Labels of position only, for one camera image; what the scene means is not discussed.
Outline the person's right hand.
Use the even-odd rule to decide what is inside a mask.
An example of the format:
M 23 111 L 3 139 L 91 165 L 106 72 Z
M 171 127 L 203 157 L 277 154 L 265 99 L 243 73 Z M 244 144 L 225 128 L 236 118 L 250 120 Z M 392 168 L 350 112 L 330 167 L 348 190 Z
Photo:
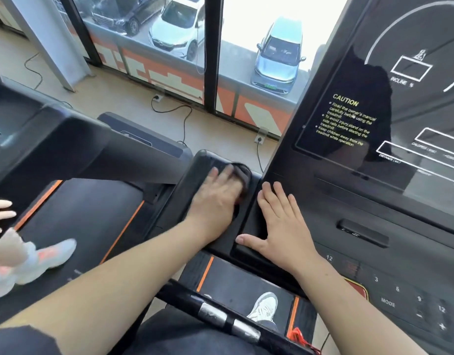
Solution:
M 307 261 L 316 261 L 319 255 L 294 195 L 286 195 L 291 206 L 291 219 L 275 220 L 271 187 L 272 184 L 264 182 L 257 196 L 267 228 L 267 250 L 258 253 L 289 274 L 298 276 L 305 271 Z

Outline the black handlebar with silver sensors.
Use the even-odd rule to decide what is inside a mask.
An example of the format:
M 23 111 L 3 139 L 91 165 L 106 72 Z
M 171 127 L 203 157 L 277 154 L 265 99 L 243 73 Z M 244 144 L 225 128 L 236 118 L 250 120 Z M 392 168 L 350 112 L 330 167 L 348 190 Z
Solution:
M 259 346 L 272 355 L 320 355 L 312 346 L 294 343 L 176 280 L 169 280 L 155 298 L 225 334 Z

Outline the dark car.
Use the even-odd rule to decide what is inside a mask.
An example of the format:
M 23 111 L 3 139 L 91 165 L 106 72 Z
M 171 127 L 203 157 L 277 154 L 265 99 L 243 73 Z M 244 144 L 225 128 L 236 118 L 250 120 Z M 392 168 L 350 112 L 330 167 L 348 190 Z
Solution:
M 170 0 L 94 0 L 95 24 L 125 36 L 135 36 L 144 23 L 161 13 Z

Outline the black neighbouring treadmill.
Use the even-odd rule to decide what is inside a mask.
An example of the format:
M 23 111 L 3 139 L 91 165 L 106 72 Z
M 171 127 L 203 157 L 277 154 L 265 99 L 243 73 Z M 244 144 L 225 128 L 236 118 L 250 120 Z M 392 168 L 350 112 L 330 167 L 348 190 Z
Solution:
M 0 221 L 39 248 L 76 239 L 70 259 L 0 298 L 0 324 L 142 241 L 193 155 L 117 114 L 85 116 L 0 76 Z

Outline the person's right forearm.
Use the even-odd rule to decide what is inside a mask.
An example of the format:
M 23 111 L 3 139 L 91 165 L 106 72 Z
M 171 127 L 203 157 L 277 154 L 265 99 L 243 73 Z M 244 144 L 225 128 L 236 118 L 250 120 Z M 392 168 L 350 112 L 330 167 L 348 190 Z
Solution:
M 291 274 L 313 303 L 341 355 L 428 355 L 317 254 Z

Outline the dark wiping cloth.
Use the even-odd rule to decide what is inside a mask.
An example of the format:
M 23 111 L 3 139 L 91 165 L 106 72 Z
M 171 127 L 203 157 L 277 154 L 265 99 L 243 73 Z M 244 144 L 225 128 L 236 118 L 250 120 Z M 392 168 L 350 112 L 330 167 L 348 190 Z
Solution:
M 230 179 L 237 179 L 238 182 L 242 183 L 242 190 L 234 203 L 235 206 L 238 206 L 245 200 L 250 192 L 253 174 L 251 169 L 247 167 L 247 165 L 240 162 L 226 163 L 226 166 L 224 168 L 228 167 L 231 168 L 231 172 L 227 178 L 227 181 L 225 182 L 225 185 L 228 184 Z

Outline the person's dark sleeve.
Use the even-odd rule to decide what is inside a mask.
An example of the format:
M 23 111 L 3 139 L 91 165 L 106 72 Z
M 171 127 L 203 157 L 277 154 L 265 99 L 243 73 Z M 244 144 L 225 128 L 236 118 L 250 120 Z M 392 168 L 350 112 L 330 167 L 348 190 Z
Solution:
M 32 326 L 0 328 L 0 355 L 62 355 L 56 340 Z

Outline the person's left forearm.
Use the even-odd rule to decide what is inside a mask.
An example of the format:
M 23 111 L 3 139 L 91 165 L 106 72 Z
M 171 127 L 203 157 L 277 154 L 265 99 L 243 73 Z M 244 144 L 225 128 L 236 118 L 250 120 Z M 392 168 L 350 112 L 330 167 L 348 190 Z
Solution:
M 204 245 L 187 225 L 126 251 L 0 325 L 32 326 L 62 355 L 107 355 L 171 277 Z

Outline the white pillar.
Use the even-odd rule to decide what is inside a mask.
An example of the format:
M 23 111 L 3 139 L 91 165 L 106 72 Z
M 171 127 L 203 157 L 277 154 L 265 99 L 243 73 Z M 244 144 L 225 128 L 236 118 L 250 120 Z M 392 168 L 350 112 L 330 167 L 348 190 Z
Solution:
M 66 90 L 93 76 L 53 0 L 1 1 Z

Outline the person's white sneaker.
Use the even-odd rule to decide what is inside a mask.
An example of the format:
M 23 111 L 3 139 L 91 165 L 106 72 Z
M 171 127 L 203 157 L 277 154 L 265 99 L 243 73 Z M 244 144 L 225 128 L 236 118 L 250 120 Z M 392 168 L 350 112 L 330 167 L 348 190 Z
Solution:
M 256 323 L 271 323 L 276 325 L 273 318 L 278 307 L 275 293 L 265 292 L 255 302 L 247 318 Z

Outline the orange white banner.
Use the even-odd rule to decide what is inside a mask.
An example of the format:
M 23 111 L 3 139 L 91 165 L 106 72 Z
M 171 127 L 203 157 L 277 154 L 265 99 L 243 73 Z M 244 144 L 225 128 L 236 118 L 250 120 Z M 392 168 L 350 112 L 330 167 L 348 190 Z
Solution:
M 105 67 L 127 74 L 180 97 L 205 104 L 201 67 L 137 40 L 87 23 L 91 40 Z M 215 110 L 240 122 L 281 136 L 296 104 L 242 81 L 218 76 Z

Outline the white car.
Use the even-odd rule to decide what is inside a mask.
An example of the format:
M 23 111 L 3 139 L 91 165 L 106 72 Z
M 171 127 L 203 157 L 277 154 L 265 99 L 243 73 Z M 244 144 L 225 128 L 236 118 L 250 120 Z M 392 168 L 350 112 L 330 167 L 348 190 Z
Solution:
M 151 25 L 149 45 L 197 63 L 205 41 L 205 0 L 170 0 Z

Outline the black treadmill with console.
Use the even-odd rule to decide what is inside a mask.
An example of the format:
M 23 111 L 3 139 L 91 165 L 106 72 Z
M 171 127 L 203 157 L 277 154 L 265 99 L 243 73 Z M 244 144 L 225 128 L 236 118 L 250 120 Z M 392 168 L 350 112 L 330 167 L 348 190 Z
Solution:
M 432 355 L 454 355 L 454 0 L 348 0 L 265 173 L 206 250 L 290 292 L 238 234 L 267 236 L 264 181 L 321 256 Z

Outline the silver blue car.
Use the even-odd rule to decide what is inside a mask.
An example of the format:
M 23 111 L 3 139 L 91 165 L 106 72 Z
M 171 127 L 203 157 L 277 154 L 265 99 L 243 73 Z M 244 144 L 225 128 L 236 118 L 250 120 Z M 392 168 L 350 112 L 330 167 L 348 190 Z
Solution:
M 278 95 L 288 95 L 295 84 L 301 55 L 303 24 L 300 19 L 280 16 L 257 43 L 257 54 L 250 83 Z

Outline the black window frame post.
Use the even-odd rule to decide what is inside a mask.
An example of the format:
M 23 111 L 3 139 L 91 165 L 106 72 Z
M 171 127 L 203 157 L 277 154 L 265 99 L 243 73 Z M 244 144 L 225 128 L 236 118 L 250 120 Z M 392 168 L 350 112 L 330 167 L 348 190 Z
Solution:
M 90 64 L 101 67 L 103 65 L 102 60 L 99 56 L 99 53 L 94 45 L 94 42 L 91 38 L 91 35 L 78 11 L 76 3 L 74 0 L 60 0 L 67 15 L 72 23 L 73 27 L 75 28 L 76 34 L 80 38 L 83 47 L 85 48 L 86 52 L 88 53 L 88 57 L 90 59 Z
M 204 107 L 216 114 L 224 0 L 205 0 Z

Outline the person's left hand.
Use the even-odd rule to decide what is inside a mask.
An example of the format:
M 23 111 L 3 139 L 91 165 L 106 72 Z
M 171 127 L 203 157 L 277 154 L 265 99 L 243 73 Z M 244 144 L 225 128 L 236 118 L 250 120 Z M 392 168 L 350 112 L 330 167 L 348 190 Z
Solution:
M 227 229 L 234 215 L 236 198 L 212 196 L 207 192 L 207 182 L 219 173 L 216 167 L 211 169 L 193 197 L 183 221 L 204 246 Z

